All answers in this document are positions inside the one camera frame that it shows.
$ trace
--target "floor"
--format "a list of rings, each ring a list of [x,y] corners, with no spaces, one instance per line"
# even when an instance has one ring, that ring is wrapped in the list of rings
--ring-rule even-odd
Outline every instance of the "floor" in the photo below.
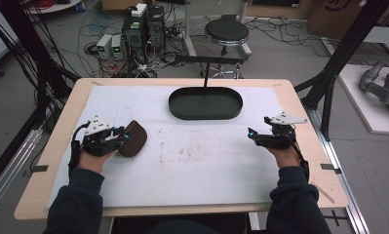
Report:
[[[97,2],[85,13],[66,10],[45,16],[49,29],[70,65],[83,77],[92,77],[97,71],[97,61],[83,52],[83,47],[97,38],[90,33],[99,34],[96,24],[104,27],[105,33],[115,33],[121,26],[121,14],[107,15]],[[192,35],[202,35],[206,18],[194,19],[192,28],[199,26]],[[270,31],[273,24],[259,22],[258,29],[251,29],[248,42],[253,55],[241,66],[246,79],[288,79],[294,85],[318,74],[328,62],[325,47],[317,40],[307,41],[306,46],[288,45],[274,40],[280,38],[279,30]],[[298,21],[288,25],[288,33],[282,28],[285,40],[296,40],[292,35],[310,37],[305,23]],[[217,56],[220,47],[211,44],[204,37],[193,36],[193,44],[199,56]],[[238,58],[238,50],[228,50],[228,57]],[[76,54],[86,60],[79,60]],[[355,64],[372,64],[384,58],[389,64],[389,56],[378,45],[365,44],[350,60]],[[12,56],[0,61],[5,76],[0,77],[0,155],[16,135],[21,125],[34,109],[33,88],[24,78],[17,62]],[[166,67],[158,71],[158,77],[198,77],[199,64],[187,64],[183,68]],[[355,198],[366,220],[370,233],[389,233],[389,136],[370,134],[358,115],[351,100],[339,82],[335,84],[331,111],[331,142],[339,158],[342,170],[350,183]],[[44,134],[38,147],[31,154],[19,176],[12,183],[0,202],[0,233],[40,233],[46,226],[45,220],[18,221],[13,212],[27,185],[29,178],[23,176],[34,156],[46,144],[49,134]],[[338,216],[346,216],[344,211],[335,211]],[[264,225],[265,214],[258,214],[260,224]],[[328,219],[332,233],[353,233],[350,223],[340,219]]]

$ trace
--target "dark sleeve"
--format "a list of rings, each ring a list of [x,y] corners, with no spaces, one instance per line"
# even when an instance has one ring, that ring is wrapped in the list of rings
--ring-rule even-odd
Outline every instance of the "dark sleeve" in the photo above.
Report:
[[[99,191],[103,179],[98,173],[75,169],[69,185],[59,190],[49,209],[44,233],[98,233],[102,216]]]
[[[270,193],[268,233],[331,233],[317,204],[319,191],[307,183],[303,169],[282,168],[279,177]]]

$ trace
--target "black stool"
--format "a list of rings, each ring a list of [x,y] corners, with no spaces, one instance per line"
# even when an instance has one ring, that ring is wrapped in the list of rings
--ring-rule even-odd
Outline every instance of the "black stool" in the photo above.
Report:
[[[221,19],[213,20],[207,23],[205,28],[207,39],[211,42],[223,46],[220,56],[222,58],[227,54],[226,47],[241,46],[249,39],[249,29],[242,23],[236,20],[236,16],[222,16]],[[202,74],[205,74],[205,67],[203,67]],[[218,68],[210,67],[210,70],[215,71],[214,77],[224,77],[225,74],[233,74],[233,78],[241,77],[240,63],[234,65],[233,70],[223,70],[222,64]]]

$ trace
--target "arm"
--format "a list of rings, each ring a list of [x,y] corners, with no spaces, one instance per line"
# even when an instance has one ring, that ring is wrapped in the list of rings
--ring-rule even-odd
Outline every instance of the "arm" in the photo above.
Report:
[[[59,190],[48,214],[44,233],[98,233],[102,216],[102,197],[99,196],[104,177],[100,175],[103,157],[83,151],[78,168],[69,184]]]
[[[279,166],[278,187],[267,218],[269,233],[331,233],[319,210],[318,189],[308,184],[298,156],[292,147],[268,149]]]

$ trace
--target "wooden table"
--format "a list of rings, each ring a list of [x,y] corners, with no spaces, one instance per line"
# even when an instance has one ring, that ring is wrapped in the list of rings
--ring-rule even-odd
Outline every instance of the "wooden table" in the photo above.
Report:
[[[60,115],[58,123],[44,149],[38,165],[49,165],[46,172],[34,173],[19,201],[15,211],[17,219],[47,218],[46,204],[49,199],[58,164],[69,144],[78,118],[87,102],[93,86],[202,86],[202,79],[81,79],[79,80]],[[297,94],[288,80],[209,80],[209,86],[224,87],[265,87],[273,88],[283,111],[292,115],[307,118]],[[296,129],[297,141],[307,161],[310,163],[310,183],[318,187],[320,192],[320,208],[344,208],[348,199],[333,170],[323,170],[321,164],[329,164],[323,146],[318,140],[310,124],[299,125]],[[178,207],[139,207],[104,209],[103,216],[125,215],[178,215],[178,214],[210,214],[233,212],[264,212],[270,204],[236,204],[206,205]]]

